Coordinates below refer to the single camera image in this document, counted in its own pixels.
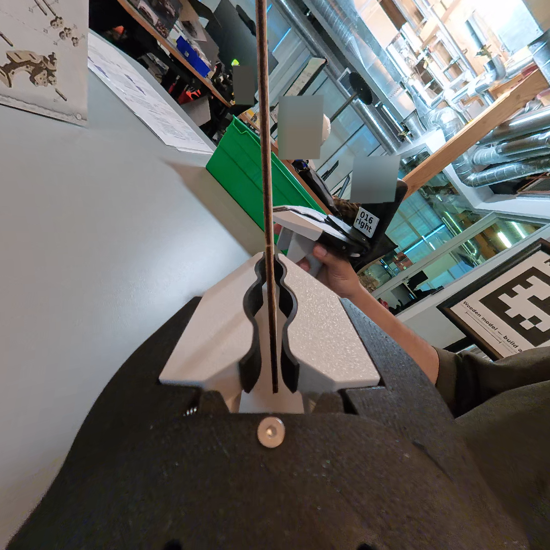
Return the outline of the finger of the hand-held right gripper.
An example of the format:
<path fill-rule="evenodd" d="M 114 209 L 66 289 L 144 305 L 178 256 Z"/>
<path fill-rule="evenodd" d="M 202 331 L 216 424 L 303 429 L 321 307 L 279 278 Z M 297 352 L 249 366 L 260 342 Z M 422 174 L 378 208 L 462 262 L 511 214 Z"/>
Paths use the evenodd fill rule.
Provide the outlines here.
<path fill-rule="evenodd" d="M 311 241 L 318 240 L 323 232 L 322 225 L 296 212 L 274 212 L 273 221 L 282 229 L 290 230 Z"/>
<path fill-rule="evenodd" d="M 315 209 L 309 208 L 309 207 L 302 207 L 302 206 L 294 206 L 294 205 L 283 205 L 283 206 L 277 206 L 273 208 L 273 216 L 277 215 L 280 216 L 284 212 L 292 212 L 294 214 L 300 215 L 302 217 L 308 217 L 310 219 L 314 219 L 318 222 L 324 223 L 327 220 L 327 214 L 324 212 L 319 212 Z"/>

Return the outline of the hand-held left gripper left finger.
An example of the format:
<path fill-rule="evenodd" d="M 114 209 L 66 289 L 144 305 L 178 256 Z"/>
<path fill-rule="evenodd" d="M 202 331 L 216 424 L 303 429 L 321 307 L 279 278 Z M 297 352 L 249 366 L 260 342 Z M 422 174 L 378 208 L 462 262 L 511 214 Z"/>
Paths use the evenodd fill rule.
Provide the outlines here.
<path fill-rule="evenodd" d="M 217 391 L 237 413 L 243 392 L 261 374 L 260 329 L 264 253 L 247 260 L 200 299 L 159 376 L 162 384 Z"/>

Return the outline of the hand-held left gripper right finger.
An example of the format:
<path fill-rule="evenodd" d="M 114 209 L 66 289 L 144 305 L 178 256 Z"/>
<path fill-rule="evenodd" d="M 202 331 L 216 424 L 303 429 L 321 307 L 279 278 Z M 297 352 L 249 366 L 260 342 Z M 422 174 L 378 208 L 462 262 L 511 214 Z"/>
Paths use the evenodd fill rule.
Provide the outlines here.
<path fill-rule="evenodd" d="M 282 254 L 275 259 L 280 377 L 309 414 L 322 394 L 379 386 L 378 373 L 340 297 Z"/>

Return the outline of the laser-cut wooden parts sheet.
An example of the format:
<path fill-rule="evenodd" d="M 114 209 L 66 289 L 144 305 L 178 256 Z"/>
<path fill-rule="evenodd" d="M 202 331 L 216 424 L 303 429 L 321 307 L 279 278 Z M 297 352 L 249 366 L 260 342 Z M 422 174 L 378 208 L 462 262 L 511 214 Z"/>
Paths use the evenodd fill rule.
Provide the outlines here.
<path fill-rule="evenodd" d="M 277 362 L 277 300 L 274 277 L 274 237 L 272 201 L 272 158 L 269 124 L 269 68 L 267 46 L 267 1 L 256 1 L 256 40 L 258 58 L 258 119 L 261 147 L 262 191 L 264 206 L 265 271 L 267 290 L 267 318 L 270 341 L 272 391 L 278 393 Z"/>

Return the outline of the person's right forearm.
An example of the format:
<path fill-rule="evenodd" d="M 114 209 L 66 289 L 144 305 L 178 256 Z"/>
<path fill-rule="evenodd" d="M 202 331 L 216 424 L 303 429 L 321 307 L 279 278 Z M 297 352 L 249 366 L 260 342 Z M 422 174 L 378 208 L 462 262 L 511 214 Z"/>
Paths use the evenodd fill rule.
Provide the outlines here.
<path fill-rule="evenodd" d="M 421 368 L 428 379 L 435 384 L 439 374 L 438 354 L 428 342 L 393 316 L 359 282 L 357 278 L 345 284 L 340 292 L 349 299 L 384 333 L 390 336 Z"/>

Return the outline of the grey desk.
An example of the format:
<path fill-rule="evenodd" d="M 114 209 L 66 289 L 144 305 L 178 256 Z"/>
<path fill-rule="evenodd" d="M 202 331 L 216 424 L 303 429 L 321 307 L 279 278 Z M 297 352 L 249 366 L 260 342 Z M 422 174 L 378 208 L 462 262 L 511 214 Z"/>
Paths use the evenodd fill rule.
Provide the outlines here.
<path fill-rule="evenodd" d="M 262 230 L 92 71 L 88 124 L 1 106 L 1 549 L 112 376 Z"/>

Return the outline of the person's right hand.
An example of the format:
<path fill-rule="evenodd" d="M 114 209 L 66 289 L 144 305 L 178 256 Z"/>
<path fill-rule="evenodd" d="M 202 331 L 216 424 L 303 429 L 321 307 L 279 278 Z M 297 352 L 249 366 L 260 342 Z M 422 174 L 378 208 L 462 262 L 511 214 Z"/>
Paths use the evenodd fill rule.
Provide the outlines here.
<path fill-rule="evenodd" d="M 373 298 L 362 286 L 349 261 L 338 251 L 316 243 L 312 255 L 321 263 L 317 279 L 340 298 L 348 299 L 355 305 L 363 299 Z"/>

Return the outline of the black bag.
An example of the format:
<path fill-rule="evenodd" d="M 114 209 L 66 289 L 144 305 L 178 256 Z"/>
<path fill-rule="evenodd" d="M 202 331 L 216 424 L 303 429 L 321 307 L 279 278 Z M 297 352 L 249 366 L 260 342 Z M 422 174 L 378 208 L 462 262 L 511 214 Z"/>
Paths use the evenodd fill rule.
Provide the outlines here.
<path fill-rule="evenodd" d="M 333 200 L 333 196 L 330 194 L 324 181 L 320 178 L 317 172 L 310 168 L 310 166 L 301 161 L 301 169 L 299 170 L 301 179 L 307 184 L 313 194 L 320 200 L 320 202 L 331 213 L 336 213 L 337 209 Z"/>

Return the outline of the green plastic bin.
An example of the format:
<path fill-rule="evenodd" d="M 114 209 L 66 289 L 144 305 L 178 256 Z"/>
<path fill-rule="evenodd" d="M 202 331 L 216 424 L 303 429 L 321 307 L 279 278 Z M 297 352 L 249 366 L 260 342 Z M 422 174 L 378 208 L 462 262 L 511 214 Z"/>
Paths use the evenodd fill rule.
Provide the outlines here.
<path fill-rule="evenodd" d="M 243 210 L 244 228 L 239 234 L 251 255 L 265 247 L 264 200 L 260 138 L 234 117 L 207 162 L 207 171 Z M 271 153 L 272 199 L 274 207 L 308 207 L 327 214 L 274 153 Z"/>

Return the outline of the wooden beam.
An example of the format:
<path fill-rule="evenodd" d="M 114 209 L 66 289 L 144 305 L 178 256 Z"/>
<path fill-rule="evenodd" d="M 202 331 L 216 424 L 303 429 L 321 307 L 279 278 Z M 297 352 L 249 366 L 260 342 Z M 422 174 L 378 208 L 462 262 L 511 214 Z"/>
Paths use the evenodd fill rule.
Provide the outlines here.
<path fill-rule="evenodd" d="M 517 86 L 501 95 L 494 104 L 404 177 L 403 181 L 408 186 L 404 199 L 415 193 L 458 156 L 464 154 L 491 130 L 505 122 L 548 87 L 548 81 L 540 69 L 536 68 L 526 75 Z"/>

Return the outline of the black disc on pole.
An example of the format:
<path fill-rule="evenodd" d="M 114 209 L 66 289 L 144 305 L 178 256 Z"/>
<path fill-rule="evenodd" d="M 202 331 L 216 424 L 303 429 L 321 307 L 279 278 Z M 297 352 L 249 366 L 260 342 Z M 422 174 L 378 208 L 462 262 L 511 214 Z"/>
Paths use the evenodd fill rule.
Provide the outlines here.
<path fill-rule="evenodd" d="M 366 106 L 370 106 L 373 103 L 374 98 L 372 91 L 366 81 L 358 72 L 352 71 L 349 73 L 349 84 L 353 93 L 346 100 L 346 102 L 344 102 L 333 114 L 333 116 L 329 120 L 330 123 L 336 120 L 339 115 L 347 108 L 347 106 L 350 105 L 355 99 L 361 100 L 361 102 Z"/>

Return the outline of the framed marker sign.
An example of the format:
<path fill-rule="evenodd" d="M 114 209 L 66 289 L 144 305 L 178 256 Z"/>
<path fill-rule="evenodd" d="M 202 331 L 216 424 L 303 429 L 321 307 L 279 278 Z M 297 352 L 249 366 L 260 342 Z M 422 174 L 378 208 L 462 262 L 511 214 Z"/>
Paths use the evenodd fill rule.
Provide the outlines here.
<path fill-rule="evenodd" d="M 549 241 L 538 239 L 437 308 L 492 360 L 549 349 Z"/>

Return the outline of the plastic-sleeved paper sheet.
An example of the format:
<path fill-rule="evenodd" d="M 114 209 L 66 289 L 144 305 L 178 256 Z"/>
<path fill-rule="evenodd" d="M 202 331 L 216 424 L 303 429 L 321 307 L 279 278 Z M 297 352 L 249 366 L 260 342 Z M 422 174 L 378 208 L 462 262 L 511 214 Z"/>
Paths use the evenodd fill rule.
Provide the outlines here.
<path fill-rule="evenodd" d="M 213 149 L 120 51 L 88 33 L 88 68 L 167 146 L 182 152 L 208 155 Z"/>

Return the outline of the hanging instruction sheet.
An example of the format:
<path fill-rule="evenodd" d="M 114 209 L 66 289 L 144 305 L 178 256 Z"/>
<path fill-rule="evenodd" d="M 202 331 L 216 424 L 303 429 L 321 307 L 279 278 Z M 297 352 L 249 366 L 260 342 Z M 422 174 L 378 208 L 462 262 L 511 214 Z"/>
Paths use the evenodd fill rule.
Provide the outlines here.
<path fill-rule="evenodd" d="M 87 125 L 89 1 L 1 1 L 1 105 Z"/>

